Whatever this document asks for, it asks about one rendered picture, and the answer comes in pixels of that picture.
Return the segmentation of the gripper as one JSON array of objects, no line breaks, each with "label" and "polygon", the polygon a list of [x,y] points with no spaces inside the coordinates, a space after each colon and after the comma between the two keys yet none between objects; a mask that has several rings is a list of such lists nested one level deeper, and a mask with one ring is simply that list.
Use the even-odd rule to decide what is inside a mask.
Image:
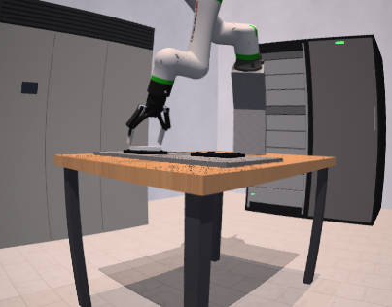
[{"label": "gripper", "polygon": [[[134,128],[138,124],[140,124],[144,119],[146,119],[147,117],[158,118],[162,128],[160,129],[160,134],[159,134],[159,138],[158,138],[157,142],[160,145],[162,144],[162,140],[163,140],[165,131],[167,131],[168,128],[169,129],[171,128],[170,117],[169,117],[169,110],[170,109],[167,106],[164,106],[165,101],[166,101],[166,97],[160,98],[160,97],[156,97],[156,96],[149,93],[146,105],[145,106],[143,106],[141,104],[138,105],[137,110],[134,112],[134,114],[131,116],[131,118],[126,123],[126,125],[129,127],[128,137],[127,137],[127,142],[129,145],[131,145],[131,142],[132,142]],[[145,109],[145,111],[144,111],[144,109]],[[144,111],[144,112],[142,113],[142,111]],[[161,115],[162,111],[164,113],[165,123],[162,119],[162,115]]]}]

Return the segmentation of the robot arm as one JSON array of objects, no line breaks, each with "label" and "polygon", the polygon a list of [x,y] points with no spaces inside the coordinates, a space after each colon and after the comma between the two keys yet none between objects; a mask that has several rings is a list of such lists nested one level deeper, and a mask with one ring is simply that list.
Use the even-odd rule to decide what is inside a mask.
[{"label": "robot arm", "polygon": [[259,53],[256,26],[223,22],[218,16],[223,0],[185,1],[195,13],[187,52],[166,48],[157,53],[149,93],[160,98],[169,97],[176,76],[195,80],[203,78],[209,70],[211,42],[234,46],[236,70],[253,72],[262,69],[264,61]]}]

